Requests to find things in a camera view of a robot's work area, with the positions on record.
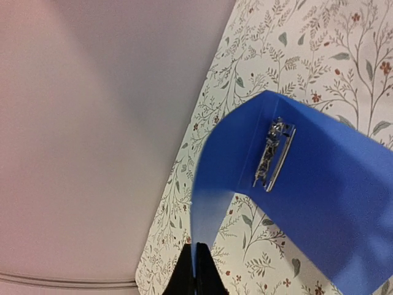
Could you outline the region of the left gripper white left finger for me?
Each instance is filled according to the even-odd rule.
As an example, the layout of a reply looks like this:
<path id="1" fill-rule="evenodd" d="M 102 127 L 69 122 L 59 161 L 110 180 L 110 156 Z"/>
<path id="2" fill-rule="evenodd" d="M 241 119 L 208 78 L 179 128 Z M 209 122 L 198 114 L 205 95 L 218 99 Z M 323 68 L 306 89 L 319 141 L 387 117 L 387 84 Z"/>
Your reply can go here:
<path id="1" fill-rule="evenodd" d="M 193 295 L 194 276 L 191 245 L 185 244 L 163 295 Z"/>

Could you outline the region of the chrome lever arch clip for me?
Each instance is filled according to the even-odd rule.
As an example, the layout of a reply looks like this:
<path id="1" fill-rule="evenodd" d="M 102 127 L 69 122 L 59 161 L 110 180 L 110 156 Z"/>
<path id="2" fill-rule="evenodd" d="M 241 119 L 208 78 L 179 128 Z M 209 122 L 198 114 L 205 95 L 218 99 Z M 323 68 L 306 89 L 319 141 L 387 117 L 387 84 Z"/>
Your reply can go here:
<path id="1" fill-rule="evenodd" d="M 296 131 L 295 125 L 287 123 L 282 117 L 272 120 L 252 187 L 260 183 L 265 192 L 273 189 Z"/>

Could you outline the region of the blue folder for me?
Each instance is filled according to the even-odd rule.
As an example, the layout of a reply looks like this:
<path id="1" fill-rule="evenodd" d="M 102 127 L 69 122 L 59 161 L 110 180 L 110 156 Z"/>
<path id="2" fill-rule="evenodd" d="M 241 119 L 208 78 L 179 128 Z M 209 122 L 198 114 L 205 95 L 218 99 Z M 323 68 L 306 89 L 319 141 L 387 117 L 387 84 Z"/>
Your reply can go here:
<path id="1" fill-rule="evenodd" d="M 272 120 L 296 133 L 273 189 L 254 175 Z M 284 95 L 264 91 L 212 130 L 192 188 L 192 245 L 214 243 L 244 194 L 344 294 L 370 294 L 392 276 L 392 152 Z"/>

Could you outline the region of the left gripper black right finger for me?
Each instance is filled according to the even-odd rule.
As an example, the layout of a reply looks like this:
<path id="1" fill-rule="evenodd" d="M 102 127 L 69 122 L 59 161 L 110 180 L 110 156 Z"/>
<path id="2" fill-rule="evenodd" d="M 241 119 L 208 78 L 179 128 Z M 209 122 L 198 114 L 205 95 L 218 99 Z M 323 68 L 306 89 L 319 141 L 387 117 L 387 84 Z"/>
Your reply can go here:
<path id="1" fill-rule="evenodd" d="M 228 290 L 205 243 L 196 244 L 195 283 L 197 295 L 228 295 Z"/>

